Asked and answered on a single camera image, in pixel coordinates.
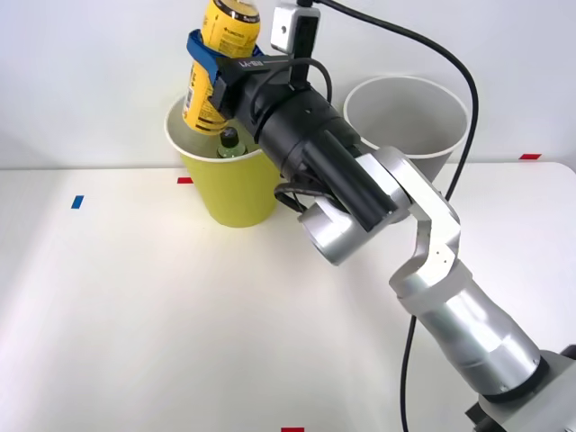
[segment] cup rim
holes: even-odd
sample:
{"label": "cup rim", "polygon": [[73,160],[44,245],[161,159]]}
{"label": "cup rim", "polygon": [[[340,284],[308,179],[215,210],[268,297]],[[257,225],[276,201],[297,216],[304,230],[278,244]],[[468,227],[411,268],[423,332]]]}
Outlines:
{"label": "cup rim", "polygon": [[[463,109],[464,116],[466,118],[466,130],[464,131],[464,134],[458,140],[458,142],[456,142],[453,146],[451,146],[449,148],[445,148],[444,150],[437,151],[436,153],[428,153],[427,155],[406,155],[407,158],[410,158],[410,159],[439,158],[441,156],[448,155],[448,154],[452,153],[454,150],[456,150],[458,147],[460,147],[461,145],[464,144],[464,138],[467,137],[468,133],[470,132],[470,113],[468,112],[468,108],[466,108],[466,105],[464,105],[464,102],[462,102],[462,100],[458,96],[456,96],[456,94],[454,92],[452,92],[451,90],[447,89],[443,85],[435,83],[434,81],[431,81],[429,79],[425,79],[425,78],[422,78],[419,76],[411,76],[411,75],[376,76],[376,77],[370,78],[367,81],[364,81],[364,82],[360,83],[359,85],[357,85],[356,87],[354,87],[352,89],[352,91],[348,94],[348,96],[346,97],[346,100],[344,101],[344,110],[343,110],[344,111],[344,120],[346,120],[350,126],[352,126],[354,128],[354,125],[350,122],[350,119],[348,117],[348,105],[350,103],[350,100],[352,99],[352,96],[354,96],[354,94],[358,90],[360,90],[362,87],[367,86],[367,85],[373,83],[374,81],[380,81],[380,80],[384,80],[384,79],[409,79],[409,80],[414,80],[414,81],[420,81],[420,82],[423,82],[426,84],[430,84],[434,87],[437,87],[440,90],[443,90],[444,92],[446,92],[448,95],[452,96],[452,98],[458,102],[460,107]],[[380,148],[362,136],[360,136],[360,139],[362,140],[362,142],[366,146],[368,146],[372,150],[378,150]]]}
{"label": "cup rim", "polygon": [[247,155],[228,158],[228,159],[219,159],[217,157],[198,156],[198,155],[195,155],[194,153],[190,153],[189,151],[186,151],[183,148],[181,148],[180,146],[178,146],[174,142],[174,140],[172,139],[172,136],[170,135],[170,131],[168,129],[168,120],[170,119],[170,114],[172,113],[172,110],[174,110],[179,104],[182,105],[184,103],[184,98],[185,98],[185,96],[182,96],[176,102],[172,103],[172,105],[170,106],[170,109],[168,110],[168,114],[166,115],[166,118],[164,119],[164,133],[166,134],[168,141],[170,141],[170,144],[172,144],[172,147],[174,147],[176,150],[178,150],[178,152],[180,154],[182,154],[188,158],[200,160],[202,162],[209,162],[211,164],[229,164],[232,162],[239,162],[242,160],[250,159],[250,158],[253,158],[255,156],[259,156],[260,154],[263,153],[262,149],[259,148],[258,150],[255,150],[251,153],[248,153]]}

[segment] green bottle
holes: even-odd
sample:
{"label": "green bottle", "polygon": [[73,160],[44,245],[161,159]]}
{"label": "green bottle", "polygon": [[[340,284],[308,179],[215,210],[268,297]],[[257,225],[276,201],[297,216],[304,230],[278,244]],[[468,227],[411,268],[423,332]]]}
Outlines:
{"label": "green bottle", "polygon": [[246,155],[248,149],[238,138],[238,131],[234,128],[226,128],[220,134],[220,145],[218,146],[218,157],[222,159],[237,158]]}

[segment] red tape marker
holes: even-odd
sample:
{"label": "red tape marker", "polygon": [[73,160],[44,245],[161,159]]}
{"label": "red tape marker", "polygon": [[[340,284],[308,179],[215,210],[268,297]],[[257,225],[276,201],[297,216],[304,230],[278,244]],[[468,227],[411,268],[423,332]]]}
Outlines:
{"label": "red tape marker", "polygon": [[538,160],[542,155],[538,153],[525,153],[520,160]]}

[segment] yellow can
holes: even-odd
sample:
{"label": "yellow can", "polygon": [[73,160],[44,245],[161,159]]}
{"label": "yellow can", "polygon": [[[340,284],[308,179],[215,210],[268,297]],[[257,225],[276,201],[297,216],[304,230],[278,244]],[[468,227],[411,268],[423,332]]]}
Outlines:
{"label": "yellow can", "polygon": [[[259,33],[260,15],[251,0],[210,0],[202,25],[202,41],[208,48],[227,57],[251,57]],[[220,134],[227,122],[208,102],[212,83],[196,61],[188,87],[183,111],[186,124],[205,135]]]}

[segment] bottle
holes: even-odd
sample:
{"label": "bottle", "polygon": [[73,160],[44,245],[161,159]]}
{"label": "bottle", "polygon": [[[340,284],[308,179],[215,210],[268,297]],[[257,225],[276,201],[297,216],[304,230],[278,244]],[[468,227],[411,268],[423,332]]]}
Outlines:
{"label": "bottle", "polygon": [[248,153],[246,145],[238,138],[238,131],[234,128],[226,128],[220,134],[220,145],[218,146],[218,158],[237,158]]}
{"label": "bottle", "polygon": [[[252,57],[260,33],[260,14],[251,0],[209,0],[201,33],[204,45],[225,56]],[[183,117],[190,128],[205,135],[218,135],[228,124],[208,102],[212,92],[208,72],[195,61]]]}

